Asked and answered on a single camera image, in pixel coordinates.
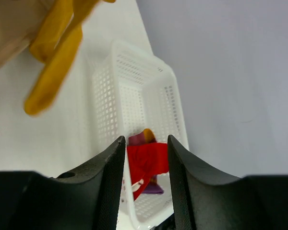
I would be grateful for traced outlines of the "wooden clothes rack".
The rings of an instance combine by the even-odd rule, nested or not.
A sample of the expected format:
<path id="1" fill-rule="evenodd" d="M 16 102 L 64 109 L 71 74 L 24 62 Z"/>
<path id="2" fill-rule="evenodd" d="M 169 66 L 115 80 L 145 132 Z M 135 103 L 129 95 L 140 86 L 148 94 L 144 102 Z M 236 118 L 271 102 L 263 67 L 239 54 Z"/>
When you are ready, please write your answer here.
<path id="1" fill-rule="evenodd" d="M 52 0 L 0 0 L 0 68 L 26 49 Z"/>

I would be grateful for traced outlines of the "red sock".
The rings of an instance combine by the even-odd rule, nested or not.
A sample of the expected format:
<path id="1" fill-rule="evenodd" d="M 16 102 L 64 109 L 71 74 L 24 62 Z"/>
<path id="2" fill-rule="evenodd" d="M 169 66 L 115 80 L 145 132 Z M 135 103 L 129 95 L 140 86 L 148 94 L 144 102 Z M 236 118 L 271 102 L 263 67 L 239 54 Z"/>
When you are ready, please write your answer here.
<path id="1" fill-rule="evenodd" d="M 167 144 L 128 146 L 127 154 L 134 200 L 142 193 L 163 194 L 163 189 L 157 183 L 157 176 L 169 171 Z"/>

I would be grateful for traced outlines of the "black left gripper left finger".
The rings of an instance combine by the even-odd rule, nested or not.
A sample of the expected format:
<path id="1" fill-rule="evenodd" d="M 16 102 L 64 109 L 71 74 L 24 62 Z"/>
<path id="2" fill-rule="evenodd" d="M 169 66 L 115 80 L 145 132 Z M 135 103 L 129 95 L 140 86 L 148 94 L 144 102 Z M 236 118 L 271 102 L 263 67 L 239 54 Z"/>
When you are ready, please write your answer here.
<path id="1" fill-rule="evenodd" d="M 0 172 L 0 230 L 114 230 L 125 138 L 59 177 Z"/>

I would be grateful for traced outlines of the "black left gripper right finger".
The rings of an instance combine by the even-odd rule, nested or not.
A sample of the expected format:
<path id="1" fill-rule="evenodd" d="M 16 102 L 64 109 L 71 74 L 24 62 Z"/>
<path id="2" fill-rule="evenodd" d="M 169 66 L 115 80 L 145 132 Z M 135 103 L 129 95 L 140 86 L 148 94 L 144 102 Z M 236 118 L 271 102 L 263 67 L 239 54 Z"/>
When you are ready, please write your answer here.
<path id="1" fill-rule="evenodd" d="M 168 137 L 168 163 L 179 230 L 288 230 L 288 175 L 223 172 Z"/>

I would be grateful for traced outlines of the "mustard yellow sock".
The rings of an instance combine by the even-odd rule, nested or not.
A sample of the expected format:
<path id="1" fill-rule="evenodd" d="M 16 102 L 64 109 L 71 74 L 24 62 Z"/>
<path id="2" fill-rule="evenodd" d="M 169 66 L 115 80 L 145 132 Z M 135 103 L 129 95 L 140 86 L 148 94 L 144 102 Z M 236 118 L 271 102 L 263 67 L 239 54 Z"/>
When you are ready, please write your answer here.
<path id="1" fill-rule="evenodd" d="M 82 24 L 98 4 L 97 0 L 53 2 L 29 46 L 44 68 L 24 102 L 28 115 L 38 115 L 53 104 L 82 42 Z"/>

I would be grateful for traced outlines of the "purple sock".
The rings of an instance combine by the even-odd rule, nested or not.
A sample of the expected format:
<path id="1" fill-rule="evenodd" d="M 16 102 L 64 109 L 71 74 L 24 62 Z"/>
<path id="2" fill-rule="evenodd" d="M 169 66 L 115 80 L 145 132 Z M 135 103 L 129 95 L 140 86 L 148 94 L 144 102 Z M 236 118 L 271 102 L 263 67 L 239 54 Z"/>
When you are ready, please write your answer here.
<path id="1" fill-rule="evenodd" d="M 153 132 L 148 128 L 144 129 L 140 134 L 129 137 L 129 144 L 132 145 L 142 145 L 149 143 L 156 143 L 156 138 Z M 132 191 L 136 192 L 139 189 L 143 189 L 142 194 L 149 195 L 161 195 L 164 193 L 164 190 L 157 183 L 157 175 L 151 176 L 146 188 L 143 187 L 143 184 L 143 179 L 136 183 L 132 183 Z"/>

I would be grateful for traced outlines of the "white plastic basket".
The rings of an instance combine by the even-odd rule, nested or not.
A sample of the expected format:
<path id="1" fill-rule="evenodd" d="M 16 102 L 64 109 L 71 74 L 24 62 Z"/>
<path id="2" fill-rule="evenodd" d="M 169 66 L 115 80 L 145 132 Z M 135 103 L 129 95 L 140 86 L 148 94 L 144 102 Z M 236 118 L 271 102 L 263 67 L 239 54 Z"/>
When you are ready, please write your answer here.
<path id="1" fill-rule="evenodd" d="M 124 41 L 111 43 L 109 55 L 89 77 L 94 146 L 105 150 L 119 136 L 149 128 L 158 142 L 173 135 L 184 147 L 188 138 L 176 76 L 164 61 Z M 149 230 L 173 214 L 168 173 L 158 176 L 164 193 L 133 197 L 130 167 L 124 164 L 120 214 L 135 230 Z"/>

